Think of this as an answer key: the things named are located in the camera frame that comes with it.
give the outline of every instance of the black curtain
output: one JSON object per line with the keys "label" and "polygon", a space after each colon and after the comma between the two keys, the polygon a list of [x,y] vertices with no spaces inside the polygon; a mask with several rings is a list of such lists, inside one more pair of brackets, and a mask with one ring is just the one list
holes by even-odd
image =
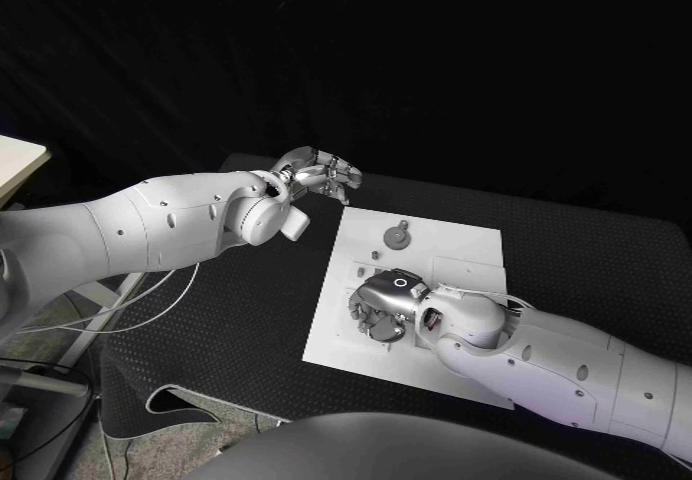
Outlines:
{"label": "black curtain", "polygon": [[689,234],[682,34],[649,12],[519,8],[2,3],[0,133],[55,154],[22,201],[90,200],[309,144],[366,172]]}

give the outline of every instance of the round joint cover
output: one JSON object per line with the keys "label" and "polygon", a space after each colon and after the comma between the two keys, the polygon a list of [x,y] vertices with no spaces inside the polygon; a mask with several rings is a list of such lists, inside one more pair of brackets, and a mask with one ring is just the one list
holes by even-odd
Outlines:
{"label": "round joint cover", "polygon": [[401,221],[398,227],[392,227],[385,232],[385,245],[392,250],[404,250],[411,243],[411,235],[407,231],[408,222]]}
{"label": "round joint cover", "polygon": [[286,222],[290,206],[274,198],[257,202],[242,221],[241,236],[251,245],[261,245],[277,234]]}

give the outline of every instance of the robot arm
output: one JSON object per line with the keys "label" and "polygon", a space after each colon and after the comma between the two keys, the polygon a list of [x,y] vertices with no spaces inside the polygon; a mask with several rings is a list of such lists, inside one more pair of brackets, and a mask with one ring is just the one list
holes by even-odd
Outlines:
{"label": "robot arm", "polygon": [[452,372],[545,418],[692,461],[692,368],[584,323],[440,286],[395,269],[351,299],[361,330],[402,338],[407,323]]}
{"label": "robot arm", "polygon": [[0,213],[0,339],[54,298],[113,275],[173,270],[279,231],[297,240],[310,219],[291,205],[307,189],[348,204],[362,175],[310,147],[270,171],[144,180],[94,202]]}

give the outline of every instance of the white board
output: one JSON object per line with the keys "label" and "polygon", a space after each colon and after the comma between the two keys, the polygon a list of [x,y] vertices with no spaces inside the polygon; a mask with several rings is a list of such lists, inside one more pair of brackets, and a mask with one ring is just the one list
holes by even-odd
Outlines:
{"label": "white board", "polygon": [[[408,221],[411,244],[395,251],[385,246],[382,237],[401,220]],[[378,260],[372,259],[374,251]],[[512,409],[505,397],[446,369],[434,353],[417,344],[413,324],[404,339],[392,344],[375,342],[358,331],[348,301],[377,268],[408,270],[431,288],[434,282],[444,282],[506,293],[501,231],[346,207],[303,360]]]}

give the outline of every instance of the table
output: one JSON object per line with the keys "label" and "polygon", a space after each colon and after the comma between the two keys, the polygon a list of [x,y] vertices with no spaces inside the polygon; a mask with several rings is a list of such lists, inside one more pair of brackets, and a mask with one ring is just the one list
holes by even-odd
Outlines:
{"label": "table", "polygon": [[0,135],[0,208],[49,158],[46,147]]}
{"label": "table", "polygon": [[[267,169],[271,162],[232,156],[222,171]],[[509,293],[655,355],[692,364],[692,252],[675,225],[369,174],[352,205],[501,229]],[[176,423],[214,421],[169,391],[183,388],[286,420],[346,411],[440,418],[518,438],[622,477],[682,476],[684,469],[652,447],[570,429],[519,406],[506,411],[302,361],[342,206],[315,194],[297,206],[312,218],[300,241],[277,236],[260,247],[228,250],[201,265],[167,317],[110,336],[103,358],[108,435],[130,438]],[[192,267],[149,301],[129,307],[118,327],[167,307],[191,274]],[[160,278],[152,274],[143,288]]]}

